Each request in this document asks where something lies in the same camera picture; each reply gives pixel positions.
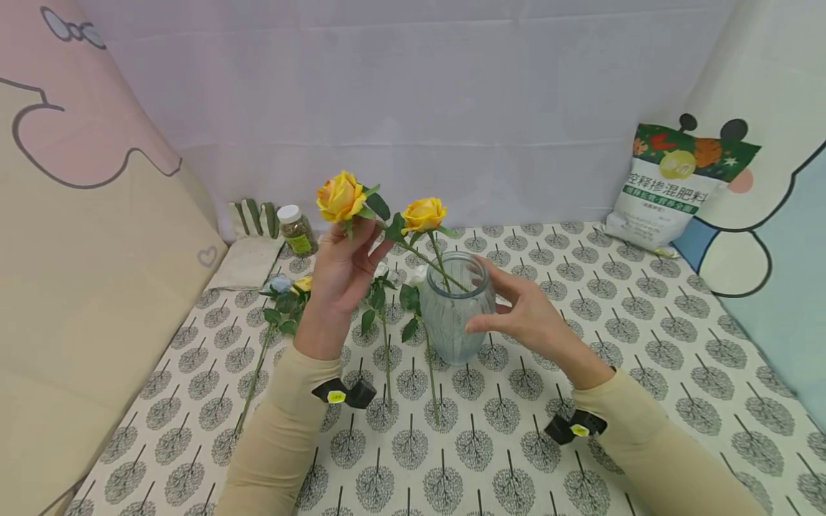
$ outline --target flower stem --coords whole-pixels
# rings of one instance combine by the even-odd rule
[[[272,336],[273,323],[270,323],[267,327],[267,336],[264,338],[263,346],[261,347],[261,354],[259,355],[258,366],[256,366],[255,368],[253,380],[249,383],[249,390],[247,391],[247,400],[244,403],[244,411],[241,412],[241,417],[238,418],[238,424],[235,426],[236,437],[240,436],[241,429],[244,427],[244,421],[247,419],[247,412],[249,411],[249,406],[252,404],[253,394],[255,393],[255,387],[258,385],[259,373],[261,372],[261,367],[263,366],[263,357],[265,354],[267,354],[267,346],[269,345],[269,339]]]
[[[459,283],[456,280],[454,280],[453,277],[450,276],[448,273],[446,273],[443,268],[439,267],[438,264],[433,263],[433,261],[430,258],[427,258],[424,254],[422,254],[419,251],[413,249],[413,246],[411,246],[407,242],[396,242],[396,243],[399,244],[402,248],[404,248],[404,249],[410,251],[411,253],[413,253],[414,255],[416,255],[419,259],[421,259],[423,262],[430,265],[432,268],[436,269],[436,271],[441,273],[442,276],[448,278],[449,281],[453,282],[454,285],[458,286],[459,288],[461,288],[465,292],[470,292],[462,283]]]
[[[441,412],[441,408],[439,407],[439,403],[436,401],[436,382],[433,379],[433,362],[430,359],[430,354],[433,352],[430,348],[430,334],[427,333],[425,322],[419,319],[419,323],[421,324],[421,327],[425,329],[425,341],[427,343],[425,355],[427,357],[427,368],[430,370],[430,393],[433,395],[433,419],[436,424],[439,424],[439,413]]]
[[[384,316],[379,319],[382,320],[382,332],[384,333],[384,374],[387,378],[387,408],[393,406],[393,398],[390,394],[390,341],[387,340],[387,321]]]
[[[436,255],[436,261],[439,262],[439,268],[442,269],[442,276],[444,277],[444,287],[448,289],[448,293],[452,294],[450,291],[450,283],[448,282],[448,274],[444,270],[444,262],[442,261],[442,253],[439,251],[439,241],[436,239],[436,236],[433,234],[433,231],[428,231],[427,236],[430,237],[430,242],[433,244],[433,252]]]

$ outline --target beige long-sleeve shirt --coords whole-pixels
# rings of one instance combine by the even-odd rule
[[[339,373],[338,360],[315,360],[287,349],[235,449],[216,516],[292,514],[327,409],[311,391]],[[626,373],[618,371],[573,397],[578,408],[608,422],[600,444],[655,514],[764,514],[734,475]]]

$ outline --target clear glass vase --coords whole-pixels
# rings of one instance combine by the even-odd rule
[[[430,345],[442,360],[452,366],[470,362],[485,334],[466,334],[465,324],[474,316],[496,310],[493,291],[485,266],[472,254],[451,251],[442,255],[444,270],[459,282],[445,284],[441,272],[430,267],[421,287],[421,316],[430,336]]]

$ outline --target white jar lid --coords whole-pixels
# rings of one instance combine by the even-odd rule
[[[288,204],[278,208],[278,220],[280,220],[282,224],[292,224],[298,219],[301,219],[301,210],[298,209],[298,206]]]

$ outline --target gardening glove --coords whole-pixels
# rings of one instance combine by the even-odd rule
[[[236,241],[207,289],[261,290],[284,245],[272,202],[261,206],[253,199],[229,204]]]

